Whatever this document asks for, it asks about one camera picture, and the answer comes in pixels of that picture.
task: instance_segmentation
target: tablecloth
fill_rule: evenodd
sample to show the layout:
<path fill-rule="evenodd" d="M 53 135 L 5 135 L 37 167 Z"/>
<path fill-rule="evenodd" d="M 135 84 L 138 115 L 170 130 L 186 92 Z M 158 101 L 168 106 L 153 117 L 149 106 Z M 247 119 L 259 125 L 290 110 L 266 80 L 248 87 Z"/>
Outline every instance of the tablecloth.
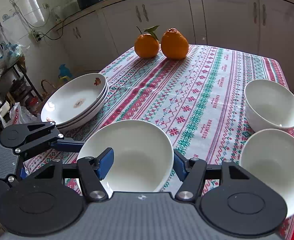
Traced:
<path fill-rule="evenodd" d="M 140 119 L 166 132 L 186 158 L 211 164 L 225 159 L 238 163 L 242 147 L 253 134 L 245 116 L 245 85 L 253 79 L 269 79 L 287 87 L 275 60 L 203 45 L 190 45 L 187 57 L 180 61 L 167 59 L 161 50 L 155 58 L 141 59 L 131 48 L 101 73 L 110 86 L 103 108 L 84 126 L 65 133 L 66 137 L 87 140 L 112 122 Z M 294 136 L 294 129 L 289 133 Z M 27 168 L 32 172 L 54 158 L 71 163 L 77 154 L 49 150 L 31 159 Z M 78 190 L 74 179 L 66 184 Z M 172 171 L 163 191 L 175 194 L 180 185 Z M 217 185 L 218 181 L 206 181 L 204 193 Z M 291 239 L 293 230 L 294 215 L 280 233 Z"/>

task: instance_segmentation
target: cabinet handle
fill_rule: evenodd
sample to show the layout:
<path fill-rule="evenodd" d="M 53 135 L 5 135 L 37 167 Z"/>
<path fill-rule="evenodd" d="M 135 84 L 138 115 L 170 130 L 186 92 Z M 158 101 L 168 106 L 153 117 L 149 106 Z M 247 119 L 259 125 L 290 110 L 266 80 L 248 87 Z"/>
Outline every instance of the cabinet handle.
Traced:
<path fill-rule="evenodd" d="M 81 36 L 80 36 L 80 32 L 79 32 L 79 30 L 78 30 L 78 28 L 76 27 L 76 33 L 78 34 L 78 36 L 81 38 Z"/>
<path fill-rule="evenodd" d="M 144 16 L 146 18 L 146 21 L 149 22 L 149 19 L 148 19 L 148 15 L 147 15 L 147 11 L 145 9 L 145 5 L 143 4 L 143 12 L 144 12 Z"/>
<path fill-rule="evenodd" d="M 265 8 L 265 5 L 263 4 L 263 25 L 265 26 L 266 24 L 266 8 Z"/>
<path fill-rule="evenodd" d="M 72 28 L 72 30 L 73 30 L 74 36 L 75 36 L 76 38 L 78 38 L 75 28 Z"/>
<path fill-rule="evenodd" d="M 257 23 L 257 5 L 254 3 L 254 23 Z"/>
<path fill-rule="evenodd" d="M 139 21 L 142 22 L 142 19 L 140 17 L 140 13 L 139 13 L 138 6 L 137 5 L 136 5 L 136 14 L 137 14 L 137 17 L 138 17 Z"/>

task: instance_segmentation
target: white bowl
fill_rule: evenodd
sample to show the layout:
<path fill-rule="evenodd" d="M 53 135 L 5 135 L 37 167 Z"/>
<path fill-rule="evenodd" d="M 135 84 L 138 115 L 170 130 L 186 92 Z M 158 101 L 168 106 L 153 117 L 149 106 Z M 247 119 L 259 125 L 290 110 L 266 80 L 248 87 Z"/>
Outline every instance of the white bowl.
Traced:
<path fill-rule="evenodd" d="M 70 122 L 68 122 L 66 124 L 59 124 L 59 125 L 57 125 L 57 128 L 58 129 L 61 129 L 61 128 L 65 128 L 67 126 L 71 126 L 72 124 L 75 124 L 76 122 L 79 122 L 81 119 L 85 118 L 88 114 L 92 114 L 92 112 L 100 105 L 100 103 L 102 101 L 105 101 L 106 100 L 108 91 L 109 91 L 109 85 L 107 83 L 106 89 L 104 90 L 103 95 L 101 96 L 101 98 L 88 111 L 82 113 L 79 117 L 75 118 L 74 120 L 71 120 Z"/>
<path fill-rule="evenodd" d="M 274 81 L 249 82 L 245 86 L 245 110 L 247 122 L 255 132 L 294 127 L 294 95 Z"/>
<path fill-rule="evenodd" d="M 108 91 L 109 91 L 109 86 L 107 87 L 107 90 L 106 90 L 104 96 L 101 97 L 100 100 L 98 101 L 98 105 L 91 112 L 88 112 L 83 117 L 77 119 L 77 121 L 73 121 L 73 122 L 69 123 L 67 126 L 64 126 L 64 127 L 57 126 L 58 130 L 60 132 L 73 130 L 73 129 L 76 129 L 76 128 L 84 125 L 85 123 L 89 122 L 91 119 L 93 119 L 95 117 L 95 115 L 98 114 L 100 109 L 103 107 L 103 105 L 106 101 L 106 98 L 107 98 Z"/>
<path fill-rule="evenodd" d="M 163 188 L 174 164 L 174 150 L 163 130 L 140 120 L 111 123 L 86 141 L 77 159 L 97 157 L 107 147 L 115 155 L 101 181 L 109 198 L 113 191 L 158 192 Z"/>
<path fill-rule="evenodd" d="M 62 125 L 88 111 L 103 95 L 106 78 L 91 73 L 75 78 L 59 88 L 41 110 L 41 121 Z"/>
<path fill-rule="evenodd" d="M 283 197 L 294 214 L 294 137 L 277 130 L 254 133 L 245 143 L 240 166 Z"/>

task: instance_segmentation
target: stack of plates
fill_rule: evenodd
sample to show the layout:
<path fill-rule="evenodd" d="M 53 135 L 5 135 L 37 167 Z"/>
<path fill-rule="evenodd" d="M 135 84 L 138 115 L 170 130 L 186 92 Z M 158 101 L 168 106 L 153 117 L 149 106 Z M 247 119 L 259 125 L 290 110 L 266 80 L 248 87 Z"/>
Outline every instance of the stack of plates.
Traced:
<path fill-rule="evenodd" d="M 54 121 L 61 132 L 80 127 L 99 112 L 108 91 L 106 78 L 99 73 L 75 78 L 47 100 L 41 110 L 41 121 Z"/>

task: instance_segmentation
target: orange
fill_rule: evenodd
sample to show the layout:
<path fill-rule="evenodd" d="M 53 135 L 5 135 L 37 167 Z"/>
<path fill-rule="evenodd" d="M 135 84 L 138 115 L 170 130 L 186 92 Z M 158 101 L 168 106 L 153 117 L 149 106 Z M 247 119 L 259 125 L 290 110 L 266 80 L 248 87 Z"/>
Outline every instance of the orange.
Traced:
<path fill-rule="evenodd" d="M 161 51 L 167 58 L 180 60 L 188 53 L 188 41 L 175 28 L 168 29 L 161 38 Z"/>
<path fill-rule="evenodd" d="M 141 58 L 155 57 L 159 51 L 159 42 L 150 34 L 140 35 L 135 42 L 135 52 Z"/>

